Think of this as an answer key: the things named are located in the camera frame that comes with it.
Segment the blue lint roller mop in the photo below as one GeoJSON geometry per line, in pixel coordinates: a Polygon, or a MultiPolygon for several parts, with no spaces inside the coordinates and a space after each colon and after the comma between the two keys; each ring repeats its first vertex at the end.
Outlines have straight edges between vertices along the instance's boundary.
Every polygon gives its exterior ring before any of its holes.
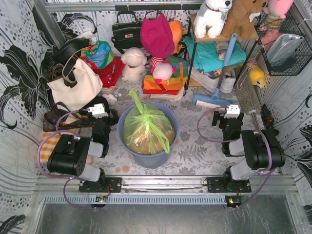
{"type": "Polygon", "coordinates": [[[218,80],[214,93],[211,96],[195,94],[193,97],[193,104],[208,107],[208,108],[227,108],[232,104],[228,100],[221,99],[219,97],[219,93],[220,93],[220,86],[221,86],[222,80],[225,78],[226,69],[228,68],[228,64],[229,64],[229,61],[230,61],[230,58],[234,49],[236,38],[237,38],[237,34],[233,33],[229,41],[229,46],[228,46],[227,53],[223,62],[222,72],[221,72],[221,75],[219,76],[219,80],[218,80]]]}

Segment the green trash bag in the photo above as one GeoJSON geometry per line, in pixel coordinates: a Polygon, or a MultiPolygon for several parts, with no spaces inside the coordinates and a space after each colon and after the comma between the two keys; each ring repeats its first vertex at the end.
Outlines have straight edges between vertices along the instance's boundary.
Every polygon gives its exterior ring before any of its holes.
{"type": "Polygon", "coordinates": [[[122,139],[126,148],[140,155],[170,152],[175,130],[164,112],[151,103],[142,103],[135,91],[128,93],[135,102],[125,117],[122,139]]]}

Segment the blue trash bin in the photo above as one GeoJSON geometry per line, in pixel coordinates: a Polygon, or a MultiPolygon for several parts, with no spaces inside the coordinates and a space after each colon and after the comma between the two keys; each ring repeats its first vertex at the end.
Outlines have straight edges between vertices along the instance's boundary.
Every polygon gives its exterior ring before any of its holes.
{"type": "Polygon", "coordinates": [[[126,119],[126,116],[128,115],[128,113],[135,108],[135,104],[130,106],[119,118],[119,121],[117,123],[117,135],[118,135],[118,139],[121,142],[122,147],[128,152],[130,153],[133,157],[134,160],[136,162],[136,164],[145,167],[145,168],[150,168],[150,169],[155,169],[157,167],[160,167],[161,165],[163,165],[164,163],[166,163],[168,161],[168,159],[170,158],[172,152],[173,152],[173,148],[174,145],[177,143],[177,139],[180,133],[180,125],[179,125],[179,121],[177,119],[177,117],[174,115],[174,112],[167,107],[166,105],[159,103],[159,102],[153,102],[153,101],[144,101],[143,103],[150,103],[154,106],[156,106],[159,110],[161,110],[164,115],[168,118],[168,120],[170,121],[174,131],[175,131],[175,138],[173,143],[170,145],[170,153],[167,154],[164,151],[159,153],[159,154],[155,154],[155,155],[141,155],[141,154],[137,154],[135,152],[132,152],[131,150],[129,150],[124,141],[123,141],[123,126],[124,126],[124,122],[126,119]]]}

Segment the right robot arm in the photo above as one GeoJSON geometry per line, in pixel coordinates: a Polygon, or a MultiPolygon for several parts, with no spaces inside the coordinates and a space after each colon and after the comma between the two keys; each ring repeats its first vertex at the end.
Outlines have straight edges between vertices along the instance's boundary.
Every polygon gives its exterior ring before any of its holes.
{"type": "Polygon", "coordinates": [[[244,113],[233,117],[229,111],[214,112],[212,125],[219,125],[223,140],[221,150],[227,157],[242,156],[243,159],[228,167],[222,176],[207,179],[210,193],[250,193],[249,177],[266,176],[285,165],[285,153],[276,139],[274,130],[242,130],[244,113]]]}

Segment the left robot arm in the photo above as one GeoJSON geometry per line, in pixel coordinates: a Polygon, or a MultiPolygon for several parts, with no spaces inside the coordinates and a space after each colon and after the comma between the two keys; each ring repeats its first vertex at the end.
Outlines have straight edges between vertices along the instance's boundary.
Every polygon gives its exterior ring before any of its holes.
{"type": "Polygon", "coordinates": [[[77,177],[81,193],[119,193],[122,179],[108,177],[102,168],[87,161],[88,157],[106,157],[111,126],[118,121],[117,111],[112,109],[108,116],[95,120],[91,137],[62,135],[48,159],[48,171],[77,177]]]}

